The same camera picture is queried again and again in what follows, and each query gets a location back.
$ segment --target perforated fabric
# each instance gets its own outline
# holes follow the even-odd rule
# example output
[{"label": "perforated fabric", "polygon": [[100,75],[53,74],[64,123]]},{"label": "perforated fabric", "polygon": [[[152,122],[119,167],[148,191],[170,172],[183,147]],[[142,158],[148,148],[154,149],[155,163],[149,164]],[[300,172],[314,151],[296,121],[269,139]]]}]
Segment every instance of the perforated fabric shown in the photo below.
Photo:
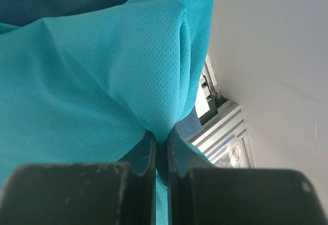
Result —
[{"label": "perforated fabric", "polygon": [[[192,110],[212,0],[129,0],[0,25],[0,183],[27,162],[117,161]],[[167,224],[156,180],[157,224]]]}]

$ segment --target white wall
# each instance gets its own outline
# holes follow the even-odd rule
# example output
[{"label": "white wall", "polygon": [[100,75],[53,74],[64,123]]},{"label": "white wall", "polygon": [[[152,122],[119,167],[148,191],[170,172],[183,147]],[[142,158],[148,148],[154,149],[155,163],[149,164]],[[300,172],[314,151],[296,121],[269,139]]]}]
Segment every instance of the white wall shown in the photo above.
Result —
[{"label": "white wall", "polygon": [[215,0],[210,56],[255,165],[302,171],[327,212],[328,0]]}]

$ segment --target turquoise fabric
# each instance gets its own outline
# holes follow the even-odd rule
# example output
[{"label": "turquoise fabric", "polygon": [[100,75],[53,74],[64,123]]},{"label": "turquoise fabric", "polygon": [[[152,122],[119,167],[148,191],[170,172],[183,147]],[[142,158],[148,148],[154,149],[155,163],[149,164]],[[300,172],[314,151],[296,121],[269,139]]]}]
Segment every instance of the turquoise fabric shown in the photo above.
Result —
[{"label": "turquoise fabric", "polygon": [[[145,129],[164,143],[195,102],[212,0],[129,0],[0,25],[0,185],[28,162],[117,161]],[[157,224],[167,224],[156,180]]]}]

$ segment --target cloth fold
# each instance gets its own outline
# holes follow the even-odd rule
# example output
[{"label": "cloth fold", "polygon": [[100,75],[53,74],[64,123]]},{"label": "cloth fold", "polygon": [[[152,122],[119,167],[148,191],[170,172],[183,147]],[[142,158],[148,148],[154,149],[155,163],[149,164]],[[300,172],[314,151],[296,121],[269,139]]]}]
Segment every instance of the cloth fold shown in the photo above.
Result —
[{"label": "cloth fold", "polygon": [[[129,0],[0,24],[0,183],[28,162],[117,161],[192,110],[213,0]],[[167,224],[157,180],[158,224]]]}]

